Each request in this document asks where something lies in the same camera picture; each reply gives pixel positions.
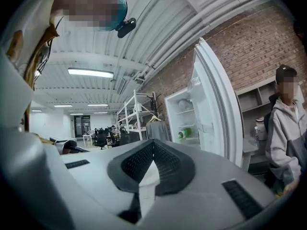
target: two-tone hoodie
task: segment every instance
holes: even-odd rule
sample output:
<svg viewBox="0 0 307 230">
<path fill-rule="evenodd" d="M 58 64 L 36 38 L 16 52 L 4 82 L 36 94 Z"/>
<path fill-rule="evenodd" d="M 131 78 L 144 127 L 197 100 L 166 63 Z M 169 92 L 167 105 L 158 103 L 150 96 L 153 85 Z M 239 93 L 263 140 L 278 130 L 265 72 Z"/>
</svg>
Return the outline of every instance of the two-tone hoodie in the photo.
<svg viewBox="0 0 307 230">
<path fill-rule="evenodd" d="M 271 112 L 266 156 L 270 169 L 286 186 L 298 179 L 307 167 L 307 114 L 297 100 L 298 118 L 293 107 L 279 98 Z"/>
</svg>

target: refrigerator door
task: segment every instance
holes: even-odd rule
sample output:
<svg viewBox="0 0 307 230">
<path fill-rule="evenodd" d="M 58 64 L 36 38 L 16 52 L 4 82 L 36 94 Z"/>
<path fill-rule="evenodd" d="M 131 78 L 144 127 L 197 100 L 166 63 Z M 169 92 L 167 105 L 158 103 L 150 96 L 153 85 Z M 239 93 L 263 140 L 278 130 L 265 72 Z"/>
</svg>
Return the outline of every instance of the refrigerator door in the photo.
<svg viewBox="0 0 307 230">
<path fill-rule="evenodd" d="M 202 38 L 195 47 L 194 58 L 188 92 L 194 105 L 201 149 L 241 166 L 242 120 L 230 80 Z"/>
</svg>

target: hanging clothes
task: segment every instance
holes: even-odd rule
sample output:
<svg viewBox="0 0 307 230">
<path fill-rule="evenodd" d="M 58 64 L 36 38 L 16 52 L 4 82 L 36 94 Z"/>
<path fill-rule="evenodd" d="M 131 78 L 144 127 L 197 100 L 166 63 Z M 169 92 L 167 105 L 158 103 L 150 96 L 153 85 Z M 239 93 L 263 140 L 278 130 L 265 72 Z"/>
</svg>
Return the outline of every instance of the hanging clothes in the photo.
<svg viewBox="0 0 307 230">
<path fill-rule="evenodd" d="M 146 130 L 148 139 L 170 140 L 164 121 L 148 122 Z"/>
</svg>

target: white corrugated ceiling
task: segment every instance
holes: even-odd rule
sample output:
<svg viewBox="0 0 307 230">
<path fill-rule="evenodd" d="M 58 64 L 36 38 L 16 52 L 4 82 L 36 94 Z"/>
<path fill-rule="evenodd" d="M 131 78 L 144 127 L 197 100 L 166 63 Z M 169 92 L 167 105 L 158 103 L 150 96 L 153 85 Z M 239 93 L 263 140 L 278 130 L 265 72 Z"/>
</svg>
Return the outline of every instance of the white corrugated ceiling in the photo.
<svg viewBox="0 0 307 230">
<path fill-rule="evenodd" d="M 53 40 L 50 59 L 35 82 L 34 100 L 46 107 L 72 104 L 70 112 L 116 111 L 139 87 L 136 77 L 153 77 L 198 37 L 267 1 L 127 0 L 127 18 L 136 18 L 137 27 L 122 39 L 115 31 L 78 28 L 64 18 L 57 29 L 60 37 Z M 69 67 L 107 70 L 115 76 L 113 81 L 75 76 L 68 74 Z M 118 95 L 122 78 L 126 84 Z M 108 103 L 109 107 L 89 108 L 88 103 Z"/>
</svg>

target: open refrigerator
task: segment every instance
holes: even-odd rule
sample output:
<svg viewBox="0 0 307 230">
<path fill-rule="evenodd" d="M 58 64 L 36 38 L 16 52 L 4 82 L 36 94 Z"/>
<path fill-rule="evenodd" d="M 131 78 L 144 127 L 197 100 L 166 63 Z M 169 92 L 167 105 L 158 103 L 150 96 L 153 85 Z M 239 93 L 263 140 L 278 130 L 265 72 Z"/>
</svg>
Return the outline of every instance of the open refrigerator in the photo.
<svg viewBox="0 0 307 230">
<path fill-rule="evenodd" d="M 213 152 L 241 166 L 242 117 L 230 80 L 201 38 L 187 88 L 165 98 L 172 141 Z"/>
</svg>

